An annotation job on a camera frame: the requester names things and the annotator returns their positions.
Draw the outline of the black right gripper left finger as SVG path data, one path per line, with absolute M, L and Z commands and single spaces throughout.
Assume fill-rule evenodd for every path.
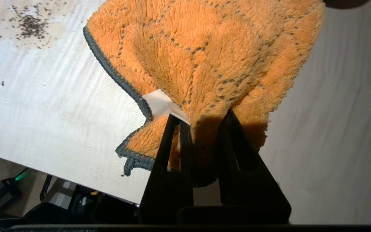
M 175 128 L 179 126 L 180 171 L 168 172 Z M 141 224 L 175 224 L 178 210 L 194 204 L 190 126 L 170 115 L 139 206 Z

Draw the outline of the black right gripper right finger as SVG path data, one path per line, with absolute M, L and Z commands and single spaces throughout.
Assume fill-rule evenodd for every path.
M 288 223 L 291 206 L 229 110 L 218 130 L 218 179 L 221 203 L 250 223 Z

